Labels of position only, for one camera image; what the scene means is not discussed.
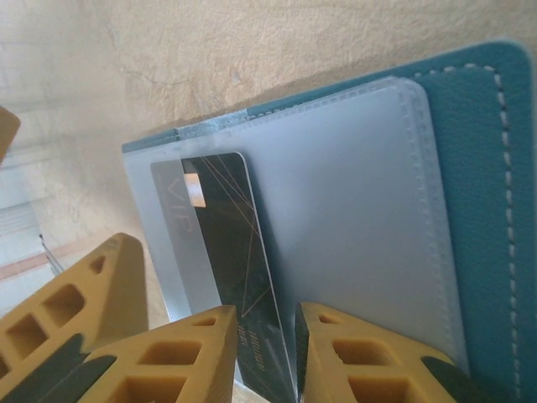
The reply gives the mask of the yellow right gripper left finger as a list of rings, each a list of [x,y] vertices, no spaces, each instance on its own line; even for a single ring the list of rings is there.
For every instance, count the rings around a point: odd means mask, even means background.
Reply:
[[[92,352],[53,403],[232,403],[235,306],[218,306]]]

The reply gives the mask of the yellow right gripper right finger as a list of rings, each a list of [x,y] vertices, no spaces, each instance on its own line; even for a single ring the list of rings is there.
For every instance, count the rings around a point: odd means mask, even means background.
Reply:
[[[441,351],[342,311],[295,313],[299,403],[497,403]]]

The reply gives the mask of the black VIP card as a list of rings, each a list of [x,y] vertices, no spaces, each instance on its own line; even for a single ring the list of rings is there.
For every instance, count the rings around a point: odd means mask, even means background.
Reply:
[[[295,403],[281,320],[248,170],[236,152],[151,164],[193,311],[237,310],[242,382],[270,403]]]

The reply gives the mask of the teal leather card holder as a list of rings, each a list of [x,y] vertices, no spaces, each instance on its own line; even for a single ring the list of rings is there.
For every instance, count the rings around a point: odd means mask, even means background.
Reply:
[[[470,370],[503,403],[537,403],[537,101],[511,40],[453,50],[126,143],[124,154],[257,120],[387,76],[430,101]]]

